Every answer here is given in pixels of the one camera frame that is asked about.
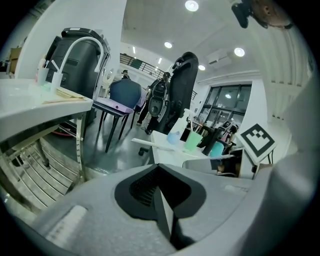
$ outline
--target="window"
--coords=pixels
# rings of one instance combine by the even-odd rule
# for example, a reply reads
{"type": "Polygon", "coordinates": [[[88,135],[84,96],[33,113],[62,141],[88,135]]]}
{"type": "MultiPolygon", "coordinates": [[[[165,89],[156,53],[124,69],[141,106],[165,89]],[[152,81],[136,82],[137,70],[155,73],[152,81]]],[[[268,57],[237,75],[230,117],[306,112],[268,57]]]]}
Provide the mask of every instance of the window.
{"type": "Polygon", "coordinates": [[[232,85],[212,87],[199,117],[210,127],[218,127],[233,119],[240,127],[251,94],[251,85],[232,85]]]}
{"type": "Polygon", "coordinates": [[[236,125],[238,125],[239,128],[240,128],[240,125],[241,125],[242,121],[244,120],[244,115],[234,113],[234,114],[232,115],[232,120],[233,120],[233,121],[236,123],[236,125]]]}
{"type": "Polygon", "coordinates": [[[211,88],[209,96],[208,96],[208,99],[205,102],[205,104],[213,105],[215,103],[215,100],[216,100],[216,97],[218,95],[219,89],[220,89],[219,87],[211,88]]]}
{"type": "Polygon", "coordinates": [[[222,87],[215,105],[221,105],[222,108],[234,108],[237,102],[238,90],[239,86],[222,87]]]}
{"type": "Polygon", "coordinates": [[[251,86],[242,86],[241,91],[240,91],[240,96],[238,99],[238,102],[236,104],[237,109],[242,109],[246,110],[248,103],[249,103],[249,98],[250,98],[250,93],[251,93],[251,86]]]}

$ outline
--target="glass window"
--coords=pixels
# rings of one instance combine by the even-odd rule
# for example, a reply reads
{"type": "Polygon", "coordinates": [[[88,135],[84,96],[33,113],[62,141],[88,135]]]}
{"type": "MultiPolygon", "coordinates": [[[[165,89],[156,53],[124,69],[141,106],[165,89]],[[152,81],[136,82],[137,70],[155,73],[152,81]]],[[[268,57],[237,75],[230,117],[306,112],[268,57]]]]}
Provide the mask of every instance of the glass window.
{"type": "Polygon", "coordinates": [[[220,110],[220,109],[213,108],[207,119],[208,126],[214,125],[215,128],[219,127],[225,121],[228,120],[230,113],[231,112],[227,110],[220,110]]]}
{"type": "Polygon", "coordinates": [[[234,121],[235,124],[238,125],[240,128],[240,125],[241,125],[242,121],[244,120],[244,116],[241,114],[233,114],[231,120],[234,121]]]}
{"type": "Polygon", "coordinates": [[[221,88],[216,105],[234,108],[237,102],[239,86],[225,86],[221,88]]]}
{"type": "Polygon", "coordinates": [[[251,93],[251,86],[243,86],[241,88],[239,101],[237,102],[237,105],[236,105],[237,109],[242,109],[242,110],[247,109],[250,93],[251,93]]]}
{"type": "Polygon", "coordinates": [[[215,119],[216,119],[216,117],[217,117],[217,114],[220,112],[220,110],[218,110],[218,109],[212,109],[211,110],[211,113],[210,113],[210,115],[208,116],[208,119],[207,119],[207,122],[209,122],[208,123],[208,126],[211,126],[213,123],[214,123],[214,121],[215,121],[215,119]]]}
{"type": "Polygon", "coordinates": [[[218,119],[214,125],[214,128],[220,127],[225,121],[227,121],[229,119],[228,118],[229,115],[230,115],[230,111],[222,110],[220,113],[220,116],[218,117],[218,119]]]}
{"type": "Polygon", "coordinates": [[[199,117],[203,118],[203,121],[206,120],[207,116],[209,115],[209,111],[210,111],[210,108],[203,108],[201,110],[199,117]]]}
{"type": "Polygon", "coordinates": [[[208,98],[206,104],[212,105],[215,102],[215,99],[217,97],[218,92],[219,92],[219,87],[211,88],[210,95],[209,95],[209,98],[208,98]]]}

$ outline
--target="plastic bottle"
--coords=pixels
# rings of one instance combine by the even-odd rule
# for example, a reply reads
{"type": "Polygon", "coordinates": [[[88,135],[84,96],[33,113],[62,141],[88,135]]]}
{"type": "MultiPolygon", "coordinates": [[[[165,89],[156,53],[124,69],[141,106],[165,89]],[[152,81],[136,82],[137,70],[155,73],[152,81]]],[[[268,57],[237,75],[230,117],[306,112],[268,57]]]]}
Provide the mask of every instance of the plastic bottle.
{"type": "Polygon", "coordinates": [[[175,145],[181,139],[181,136],[184,133],[185,128],[188,124],[187,118],[190,115],[194,115],[194,113],[191,110],[185,108],[183,117],[178,118],[178,120],[175,122],[174,126],[172,127],[172,129],[166,137],[167,141],[170,144],[175,145]]]}
{"type": "Polygon", "coordinates": [[[35,73],[35,82],[36,83],[38,82],[39,69],[44,68],[45,65],[46,65],[46,55],[43,55],[42,58],[39,61],[38,68],[37,68],[36,73],[35,73]]]}

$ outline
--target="railing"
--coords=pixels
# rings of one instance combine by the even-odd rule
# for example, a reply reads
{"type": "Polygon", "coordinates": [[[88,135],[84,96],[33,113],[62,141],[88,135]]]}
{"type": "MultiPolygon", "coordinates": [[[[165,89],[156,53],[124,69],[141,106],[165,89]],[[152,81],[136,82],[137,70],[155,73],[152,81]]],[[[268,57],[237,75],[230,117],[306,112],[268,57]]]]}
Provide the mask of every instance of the railing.
{"type": "Polygon", "coordinates": [[[120,63],[133,67],[137,70],[145,72],[156,79],[162,78],[164,76],[164,71],[155,66],[152,66],[140,59],[131,57],[129,55],[120,53],[120,63]]]}
{"type": "Polygon", "coordinates": [[[194,100],[197,94],[198,94],[198,93],[196,93],[196,92],[193,90],[193,91],[192,91],[191,100],[194,100]]]}

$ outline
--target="sink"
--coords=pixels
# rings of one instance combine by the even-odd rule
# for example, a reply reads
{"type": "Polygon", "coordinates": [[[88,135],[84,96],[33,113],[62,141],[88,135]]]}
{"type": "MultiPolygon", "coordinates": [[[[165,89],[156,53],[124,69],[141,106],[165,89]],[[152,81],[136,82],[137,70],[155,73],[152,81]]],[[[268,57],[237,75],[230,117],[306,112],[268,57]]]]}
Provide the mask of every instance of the sink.
{"type": "Polygon", "coordinates": [[[63,99],[45,91],[33,79],[0,79],[0,142],[50,120],[89,111],[93,104],[87,97],[44,104],[63,99]]]}

